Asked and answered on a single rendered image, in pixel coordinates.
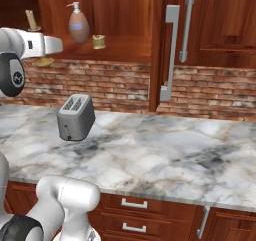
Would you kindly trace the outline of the closed wooden cabinet door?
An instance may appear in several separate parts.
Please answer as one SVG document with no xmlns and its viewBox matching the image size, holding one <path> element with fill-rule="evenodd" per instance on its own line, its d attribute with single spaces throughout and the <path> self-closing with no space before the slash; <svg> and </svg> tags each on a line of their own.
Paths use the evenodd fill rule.
<svg viewBox="0 0 256 241">
<path fill-rule="evenodd" d="M 176 50 L 185 37 L 186 0 L 180 7 Z M 256 68 L 256 0 L 194 0 L 187 36 L 187 66 Z"/>
</svg>

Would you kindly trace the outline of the wooden base cabinet panel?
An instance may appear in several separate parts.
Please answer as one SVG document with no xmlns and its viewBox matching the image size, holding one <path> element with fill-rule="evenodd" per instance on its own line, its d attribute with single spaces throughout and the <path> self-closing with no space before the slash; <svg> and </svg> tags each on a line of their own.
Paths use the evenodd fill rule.
<svg viewBox="0 0 256 241">
<path fill-rule="evenodd" d="M 26 215 L 37 202 L 36 185 L 9 181 L 4 208 L 7 213 Z"/>
</svg>

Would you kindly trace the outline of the beige candle on gold holder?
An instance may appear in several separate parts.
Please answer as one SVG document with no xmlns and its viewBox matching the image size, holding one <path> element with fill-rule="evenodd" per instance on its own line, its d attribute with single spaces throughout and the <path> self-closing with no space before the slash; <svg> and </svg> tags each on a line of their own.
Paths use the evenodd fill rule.
<svg viewBox="0 0 256 241">
<path fill-rule="evenodd" d="M 37 32 L 41 30 L 41 27 L 37 24 L 34 13 L 32 10 L 25 11 L 28 23 L 29 23 L 29 31 L 30 32 Z M 53 58 L 46 58 L 41 57 L 40 59 L 36 60 L 33 65 L 35 67 L 48 67 L 54 62 Z"/>
</svg>

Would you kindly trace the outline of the brown soap dispenser bottle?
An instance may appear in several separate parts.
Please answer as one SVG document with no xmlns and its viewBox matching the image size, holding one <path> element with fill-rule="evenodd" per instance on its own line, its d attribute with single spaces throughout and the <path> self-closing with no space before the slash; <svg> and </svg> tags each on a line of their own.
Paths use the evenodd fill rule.
<svg viewBox="0 0 256 241">
<path fill-rule="evenodd" d="M 69 31 L 75 42 L 83 43 L 89 36 L 89 23 L 85 15 L 81 12 L 79 3 L 73 2 L 68 7 L 73 7 L 73 12 L 69 20 Z"/>
</svg>

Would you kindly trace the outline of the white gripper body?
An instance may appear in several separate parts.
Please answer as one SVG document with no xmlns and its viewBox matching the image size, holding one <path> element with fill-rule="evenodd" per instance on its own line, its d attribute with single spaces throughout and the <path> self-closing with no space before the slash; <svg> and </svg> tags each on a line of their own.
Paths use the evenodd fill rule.
<svg viewBox="0 0 256 241">
<path fill-rule="evenodd" d="M 44 51 L 46 55 L 61 53 L 63 51 L 63 43 L 60 38 L 45 36 Z"/>
</svg>

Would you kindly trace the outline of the open wooden wall cabinet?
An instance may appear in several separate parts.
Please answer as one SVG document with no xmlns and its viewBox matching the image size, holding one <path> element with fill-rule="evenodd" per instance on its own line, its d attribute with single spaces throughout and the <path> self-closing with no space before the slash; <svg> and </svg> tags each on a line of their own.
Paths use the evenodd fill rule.
<svg viewBox="0 0 256 241">
<path fill-rule="evenodd" d="M 95 50 L 91 40 L 76 43 L 69 33 L 71 4 L 77 1 L 90 34 L 103 35 L 105 47 Z M 0 27 L 26 30 L 31 10 L 46 35 L 63 41 L 59 59 L 148 62 L 151 58 L 153 0 L 0 0 Z"/>
</svg>

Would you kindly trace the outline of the grey toaster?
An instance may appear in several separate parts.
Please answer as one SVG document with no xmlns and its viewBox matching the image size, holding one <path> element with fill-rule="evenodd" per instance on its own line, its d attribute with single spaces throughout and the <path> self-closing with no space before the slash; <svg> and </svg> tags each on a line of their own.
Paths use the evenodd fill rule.
<svg viewBox="0 0 256 241">
<path fill-rule="evenodd" d="M 58 110 L 56 116 L 61 139 L 84 140 L 96 119 L 91 96 L 72 94 Z"/>
</svg>

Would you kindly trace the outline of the open wooden cabinet door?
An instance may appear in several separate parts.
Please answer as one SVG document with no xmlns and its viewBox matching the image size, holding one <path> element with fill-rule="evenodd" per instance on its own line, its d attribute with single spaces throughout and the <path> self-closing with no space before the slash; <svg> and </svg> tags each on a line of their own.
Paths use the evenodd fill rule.
<svg viewBox="0 0 256 241">
<path fill-rule="evenodd" d="M 154 0 L 151 45 L 149 111 L 155 112 L 160 103 L 161 61 L 166 0 Z"/>
</svg>

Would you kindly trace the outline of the wooden base cabinet door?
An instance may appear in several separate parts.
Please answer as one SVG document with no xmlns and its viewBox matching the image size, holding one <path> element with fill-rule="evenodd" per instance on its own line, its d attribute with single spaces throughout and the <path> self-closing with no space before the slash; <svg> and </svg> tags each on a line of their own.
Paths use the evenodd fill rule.
<svg viewBox="0 0 256 241">
<path fill-rule="evenodd" d="M 198 241 L 256 241 L 256 213 L 211 207 Z"/>
</svg>

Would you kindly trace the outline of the wooden drawer front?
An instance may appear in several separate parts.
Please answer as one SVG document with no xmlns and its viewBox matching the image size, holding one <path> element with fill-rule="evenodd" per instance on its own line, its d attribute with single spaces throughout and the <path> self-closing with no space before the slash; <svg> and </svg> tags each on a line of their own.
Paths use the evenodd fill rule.
<svg viewBox="0 0 256 241">
<path fill-rule="evenodd" d="M 128 202 L 134 202 L 134 203 L 142 203 L 143 201 L 147 201 L 148 208 L 140 209 L 140 208 L 121 206 L 122 198 L 126 198 Z M 170 202 L 170 201 L 138 198 L 138 197 L 131 197 L 131 196 L 121 196 L 121 195 L 115 195 L 115 194 L 103 194 L 102 199 L 103 199 L 103 206 L 105 208 L 130 210 L 130 211 L 143 212 L 143 213 L 152 213 L 155 215 L 161 215 L 166 218 L 173 218 L 173 219 L 184 219 L 186 217 L 193 216 L 195 212 L 195 206 L 193 205 Z"/>
<path fill-rule="evenodd" d="M 91 225 L 102 241 L 189 241 L 191 224 L 184 221 L 151 220 L 131 215 L 107 213 L 100 210 L 88 214 Z M 146 233 L 122 230 L 122 224 L 141 228 Z"/>
</svg>

